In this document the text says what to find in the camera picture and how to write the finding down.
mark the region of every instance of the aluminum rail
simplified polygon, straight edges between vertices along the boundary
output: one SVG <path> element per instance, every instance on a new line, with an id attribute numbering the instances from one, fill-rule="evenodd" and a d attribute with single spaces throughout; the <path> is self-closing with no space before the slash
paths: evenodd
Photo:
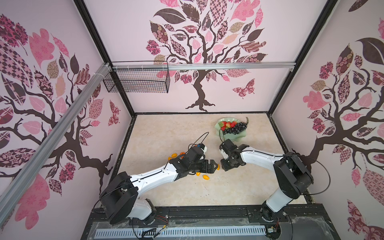
<path id="1" fill-rule="evenodd" d="M 109 73 L 108 63 L 103 63 L 97 72 L 92 76 L 89 83 L 84 87 L 81 94 L 75 99 L 70 108 L 65 112 L 51 133 L 44 142 L 37 148 L 32 158 L 23 166 L 20 173 L 11 182 L 8 188 L 0 197 L 0 225 L 2 225 L 11 211 L 15 208 L 20 198 L 35 180 L 41 167 L 47 161 L 57 144 L 63 138 L 72 122 L 75 120 L 81 109 L 91 97 L 93 91 Z"/>
<path id="2" fill-rule="evenodd" d="M 295 65 L 295 62 L 168 64 L 168 70 L 179 71 L 208 69 L 294 68 Z M 115 65 L 113 66 L 113 69 L 148 69 L 162 67 L 166 68 L 166 65 Z"/>

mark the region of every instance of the wallpaper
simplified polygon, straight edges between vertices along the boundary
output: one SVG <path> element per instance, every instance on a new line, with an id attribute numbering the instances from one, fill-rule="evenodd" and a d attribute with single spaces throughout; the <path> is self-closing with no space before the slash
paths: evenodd
<path id="1" fill-rule="evenodd" d="M 60 14 L 36 3 L 23 3 L 24 13 L 13 11 L 18 4 L 0 13 L 1 193 L 102 64 L 71 1 L 52 5 Z M 34 14 L 61 24 L 33 21 Z M 1 238 L 80 238 L 129 121 L 120 96 L 101 83 L 2 225 Z M 63 228 L 71 232 L 60 235 Z"/>
<path id="2" fill-rule="evenodd" d="M 116 1 L 110 6 L 88 1 L 87 6 L 113 61 L 257 63 L 295 60 L 325 3 L 316 1 L 304 11 L 293 7 L 300 2 L 289 3 L 287 9 L 287 3 L 263 0 Z M 102 16 L 112 12 L 112 24 L 107 24 Z M 288 30 L 282 21 L 299 26 Z M 170 71 L 169 93 L 128 97 L 136 112 L 267 111 L 287 72 Z M 157 77 L 164 74 L 160 71 Z"/>
<path id="3" fill-rule="evenodd" d="M 384 239 L 383 8 L 342 1 L 274 114 L 342 239 Z"/>

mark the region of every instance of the green plate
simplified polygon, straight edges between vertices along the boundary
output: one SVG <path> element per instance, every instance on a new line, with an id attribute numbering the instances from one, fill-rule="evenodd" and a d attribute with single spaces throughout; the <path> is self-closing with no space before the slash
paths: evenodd
<path id="1" fill-rule="evenodd" d="M 232 141 L 238 142 L 238 141 L 240 141 L 240 139 L 242 139 L 243 137 L 245 137 L 247 135 L 246 130 L 244 130 L 244 131 L 242 131 L 242 132 L 240 132 L 239 134 L 236 134 L 236 135 L 232 134 L 232 133 L 226 133 L 224 135 L 224 139 L 223 139 L 223 132 L 220 131 L 220 126 L 219 126 L 219 123 L 223 122 L 223 121 L 226 121 L 226 122 L 233 122 L 233 121 L 241 122 L 240 120 L 238 120 L 236 118 L 222 118 L 219 121 L 217 121 L 217 123 L 215 125 L 216 135 L 219 136 L 219 133 L 220 133 L 221 139 L 223 141 L 227 140 L 227 139 L 231 139 Z"/>

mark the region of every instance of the butterfly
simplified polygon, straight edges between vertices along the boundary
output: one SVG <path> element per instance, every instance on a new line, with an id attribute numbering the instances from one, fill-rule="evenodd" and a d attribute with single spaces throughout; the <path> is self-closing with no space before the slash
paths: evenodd
<path id="1" fill-rule="evenodd" d="M 234 88 L 232 90 L 235 91 L 235 93 L 238 93 L 240 97 L 242 97 L 244 99 L 244 96 L 248 93 L 253 93 L 255 94 L 253 91 L 255 90 L 255 88 L 253 87 L 253 85 L 255 85 L 255 79 L 252 79 L 251 81 L 249 81 L 249 83 L 247 83 L 247 85 L 245 86 L 245 88 Z"/>
<path id="2" fill-rule="evenodd" d="M 119 117 L 117 115 L 119 115 L 120 111 L 118 107 L 115 107 L 115 104 L 110 100 L 109 101 L 109 105 L 111 107 L 111 110 L 112 110 L 112 117 L 109 118 L 109 121 L 108 121 L 108 126 L 112 125 L 112 124 L 117 124 L 119 123 Z"/>

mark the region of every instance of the black wire basket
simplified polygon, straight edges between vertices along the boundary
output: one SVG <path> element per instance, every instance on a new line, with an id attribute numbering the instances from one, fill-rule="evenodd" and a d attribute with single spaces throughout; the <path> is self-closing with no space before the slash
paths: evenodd
<path id="1" fill-rule="evenodd" d="M 168 93 L 170 77 L 166 61 L 127 61 L 132 62 L 153 64 L 113 68 L 104 78 L 109 93 L 116 93 L 119 90 L 127 93 Z"/>

